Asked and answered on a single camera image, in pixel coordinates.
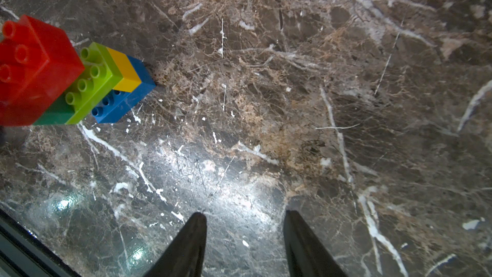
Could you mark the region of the blue lego brick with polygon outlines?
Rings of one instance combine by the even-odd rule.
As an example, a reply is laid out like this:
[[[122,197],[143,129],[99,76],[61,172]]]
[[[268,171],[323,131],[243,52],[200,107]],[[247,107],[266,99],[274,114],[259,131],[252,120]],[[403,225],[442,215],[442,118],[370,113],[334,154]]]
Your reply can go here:
[[[91,111],[97,123],[117,123],[156,87],[144,63],[132,56],[128,59],[142,83],[132,92],[111,90]]]

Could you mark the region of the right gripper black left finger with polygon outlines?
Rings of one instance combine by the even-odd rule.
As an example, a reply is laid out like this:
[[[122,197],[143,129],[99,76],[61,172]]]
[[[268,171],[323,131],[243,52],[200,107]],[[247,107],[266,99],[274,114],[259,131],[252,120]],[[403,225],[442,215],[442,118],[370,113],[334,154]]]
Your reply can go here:
[[[206,216],[195,212],[144,276],[202,276],[206,238]]]

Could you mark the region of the lime green lego brick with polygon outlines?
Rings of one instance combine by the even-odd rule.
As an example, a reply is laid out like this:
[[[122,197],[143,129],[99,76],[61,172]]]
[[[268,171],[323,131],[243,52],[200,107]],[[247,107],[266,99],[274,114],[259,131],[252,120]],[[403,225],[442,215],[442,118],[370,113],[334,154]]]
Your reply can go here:
[[[92,42],[80,51],[79,57],[84,71],[64,92],[65,102],[74,110],[67,124],[83,120],[123,79],[105,46]]]

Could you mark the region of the small yellow lego brick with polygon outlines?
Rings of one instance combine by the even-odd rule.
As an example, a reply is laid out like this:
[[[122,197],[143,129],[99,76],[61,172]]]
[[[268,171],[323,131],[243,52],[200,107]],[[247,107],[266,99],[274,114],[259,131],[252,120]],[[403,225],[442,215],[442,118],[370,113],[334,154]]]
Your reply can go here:
[[[121,81],[114,87],[114,90],[123,92],[133,92],[141,83],[136,70],[129,61],[129,57],[122,52],[106,48],[115,62],[118,70],[122,74]]]

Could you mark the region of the small green lego brick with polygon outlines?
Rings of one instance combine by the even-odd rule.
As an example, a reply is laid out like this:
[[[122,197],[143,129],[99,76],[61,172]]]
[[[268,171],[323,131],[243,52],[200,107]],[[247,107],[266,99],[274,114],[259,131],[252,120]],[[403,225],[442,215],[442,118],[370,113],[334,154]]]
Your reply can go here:
[[[33,123],[33,125],[44,126],[66,124],[73,115],[74,109],[70,105],[51,105],[40,118]]]

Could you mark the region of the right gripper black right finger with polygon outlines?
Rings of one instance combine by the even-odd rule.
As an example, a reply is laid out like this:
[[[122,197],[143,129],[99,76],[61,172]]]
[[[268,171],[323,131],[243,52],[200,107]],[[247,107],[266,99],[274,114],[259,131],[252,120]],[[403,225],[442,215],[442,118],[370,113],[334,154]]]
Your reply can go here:
[[[286,211],[283,233],[291,276],[347,277],[298,211]]]

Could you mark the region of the red lego brick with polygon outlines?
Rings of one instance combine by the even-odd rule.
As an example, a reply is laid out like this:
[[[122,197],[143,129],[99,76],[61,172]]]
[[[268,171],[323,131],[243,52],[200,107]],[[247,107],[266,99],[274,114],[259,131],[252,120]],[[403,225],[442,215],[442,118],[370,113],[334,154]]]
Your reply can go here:
[[[85,67],[60,28],[23,15],[1,32],[1,125],[29,126]]]

